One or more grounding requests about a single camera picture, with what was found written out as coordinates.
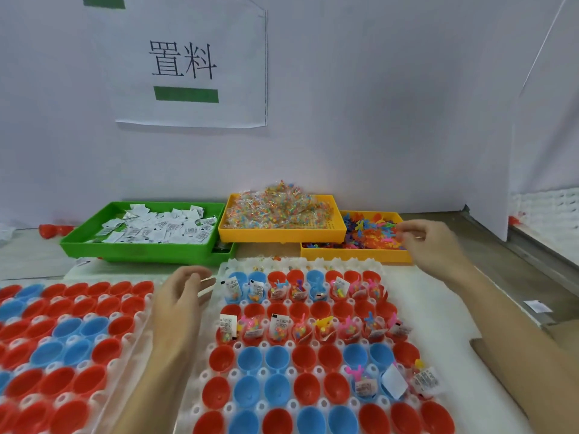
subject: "right hand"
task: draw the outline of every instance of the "right hand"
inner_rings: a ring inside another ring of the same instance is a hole
[[[396,240],[410,252],[416,266],[432,277],[452,284],[474,269],[444,222],[409,220],[397,224],[396,231]]]

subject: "green stripe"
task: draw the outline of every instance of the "green stripe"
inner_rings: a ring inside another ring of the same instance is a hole
[[[125,0],[82,0],[85,6],[124,9]]]
[[[217,90],[207,88],[178,88],[176,86],[154,86],[158,101],[219,103]]]

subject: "chinese characters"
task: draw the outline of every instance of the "chinese characters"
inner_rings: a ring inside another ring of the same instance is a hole
[[[191,71],[193,73],[193,79],[197,79],[199,75],[199,70],[206,69],[209,73],[209,79],[213,79],[213,68],[217,65],[211,63],[211,51],[210,45],[206,44],[205,47],[194,46],[193,43],[189,43],[188,46],[184,46],[185,53],[181,54],[177,50],[177,43],[166,43],[160,41],[150,41],[150,54],[155,55],[157,62],[157,72],[152,73],[159,76],[184,76],[184,73],[178,70],[178,61],[181,61],[183,57],[188,62],[187,70],[185,73]]]

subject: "green plastic tray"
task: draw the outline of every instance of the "green plastic tray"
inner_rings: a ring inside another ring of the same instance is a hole
[[[86,243],[95,239],[102,229],[102,224],[118,215],[124,215],[131,204],[146,204],[152,212],[170,212],[176,209],[189,209],[197,205],[205,209],[204,218],[215,216],[217,225],[223,215],[225,204],[222,203],[155,203],[148,201],[122,201],[107,204],[83,225],[75,228],[60,241],[60,246],[69,257],[100,257],[107,262],[147,262],[147,263],[178,263],[178,264],[209,264],[211,259],[219,256],[235,255],[234,247],[231,251],[212,253],[218,238],[217,226],[214,228],[209,241],[203,245],[191,244],[103,244]]]

